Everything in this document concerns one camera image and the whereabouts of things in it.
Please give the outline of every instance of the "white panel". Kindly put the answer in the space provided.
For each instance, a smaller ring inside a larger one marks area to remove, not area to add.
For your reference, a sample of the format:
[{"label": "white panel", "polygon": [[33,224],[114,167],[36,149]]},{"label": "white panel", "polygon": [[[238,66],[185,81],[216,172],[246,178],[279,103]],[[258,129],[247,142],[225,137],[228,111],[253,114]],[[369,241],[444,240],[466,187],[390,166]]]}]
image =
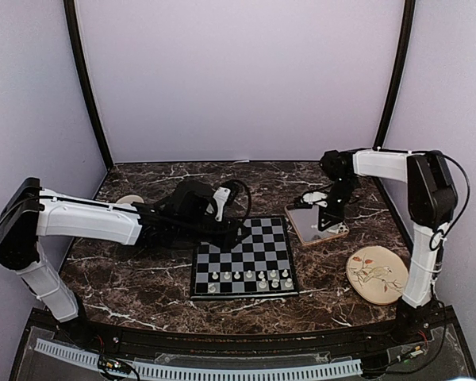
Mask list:
[{"label": "white panel", "polygon": [[[0,212],[28,176],[91,197],[105,168],[88,120],[63,2],[0,0]],[[44,241],[54,268],[68,239]],[[0,381],[7,380],[34,303],[0,267]]]},{"label": "white panel", "polygon": [[402,0],[78,1],[117,162],[371,146]]},{"label": "white panel", "polygon": [[[476,1],[418,2],[388,148],[437,148],[467,170],[472,199],[446,243],[440,297],[453,304],[476,363]],[[451,166],[459,189],[465,185]],[[388,184],[407,221],[403,185]]]}]

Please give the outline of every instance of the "chessboard border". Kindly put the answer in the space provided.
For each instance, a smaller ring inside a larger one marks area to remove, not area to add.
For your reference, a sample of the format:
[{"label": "chessboard border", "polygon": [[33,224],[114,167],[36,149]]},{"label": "chessboard border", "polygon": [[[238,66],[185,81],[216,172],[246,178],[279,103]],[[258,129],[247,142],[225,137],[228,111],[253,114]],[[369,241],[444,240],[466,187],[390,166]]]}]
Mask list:
[{"label": "chessboard border", "polygon": [[283,214],[267,214],[267,215],[254,215],[249,216],[247,219],[251,220],[254,218],[279,218],[282,223],[282,229],[284,230],[284,237],[286,238],[286,251],[289,260],[289,265],[291,266],[291,279],[293,280],[293,290],[291,291],[284,291],[284,292],[271,292],[267,294],[227,294],[227,295],[201,295],[196,294],[196,272],[197,272],[197,260],[198,260],[198,249],[201,245],[197,246],[192,251],[192,266],[190,269],[190,289],[189,289],[189,299],[190,300],[236,300],[242,298],[284,298],[288,296],[299,296],[300,295],[300,285],[298,284],[298,278],[296,276],[296,267],[294,266],[294,254],[291,248],[291,241],[289,237],[289,230],[288,230],[288,221],[287,216]]}]

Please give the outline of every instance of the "brown marble surface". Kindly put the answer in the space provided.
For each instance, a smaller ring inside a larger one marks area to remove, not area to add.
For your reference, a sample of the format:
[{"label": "brown marble surface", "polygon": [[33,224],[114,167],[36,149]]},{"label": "brown marble surface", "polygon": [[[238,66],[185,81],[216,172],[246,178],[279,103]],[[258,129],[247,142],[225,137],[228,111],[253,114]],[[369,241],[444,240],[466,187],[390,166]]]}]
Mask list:
[{"label": "brown marble surface", "polygon": [[[252,215],[283,214],[303,192],[330,184],[307,162],[119,164],[97,199],[117,201],[139,194],[152,203],[183,179],[218,186],[241,179],[253,196]],[[393,306],[362,299],[347,281],[347,258],[362,247],[381,245],[407,263],[408,251],[371,179],[361,179],[347,206],[350,233],[344,239],[301,246],[290,232],[299,297],[203,302],[189,299],[192,251],[141,249],[77,239],[61,271],[79,294],[89,318],[115,325],[177,333],[299,333],[365,325],[394,317]],[[238,208],[246,198],[237,199]]]}]

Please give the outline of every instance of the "white wall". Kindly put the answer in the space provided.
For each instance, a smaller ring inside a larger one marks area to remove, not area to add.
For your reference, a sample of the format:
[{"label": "white wall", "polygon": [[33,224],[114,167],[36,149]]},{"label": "white wall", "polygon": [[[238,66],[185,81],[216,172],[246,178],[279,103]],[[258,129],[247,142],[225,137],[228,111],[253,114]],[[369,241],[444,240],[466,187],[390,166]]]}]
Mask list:
[{"label": "white wall", "polygon": [[77,4],[117,162],[318,160],[374,141],[402,0]]},{"label": "white wall", "polygon": [[[91,196],[105,174],[72,59],[63,2],[0,0],[0,211],[24,178]],[[59,266],[67,240],[47,243]],[[0,380],[34,298],[0,267]]]},{"label": "white wall", "polygon": [[[440,297],[452,304],[476,362],[476,1],[416,4],[413,34],[388,148],[438,148],[467,170],[472,199],[448,236]],[[465,187],[452,173],[463,202]],[[405,220],[406,193],[388,184]]]}]

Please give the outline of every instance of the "chessboard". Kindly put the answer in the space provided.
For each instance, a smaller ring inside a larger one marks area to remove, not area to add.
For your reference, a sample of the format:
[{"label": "chessboard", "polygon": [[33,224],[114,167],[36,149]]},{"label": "chessboard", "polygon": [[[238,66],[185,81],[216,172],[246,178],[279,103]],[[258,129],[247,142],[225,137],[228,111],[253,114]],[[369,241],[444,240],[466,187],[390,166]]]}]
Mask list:
[{"label": "chessboard", "polygon": [[274,298],[298,295],[284,217],[251,217],[251,235],[225,251],[203,242],[194,250],[192,299]]}]

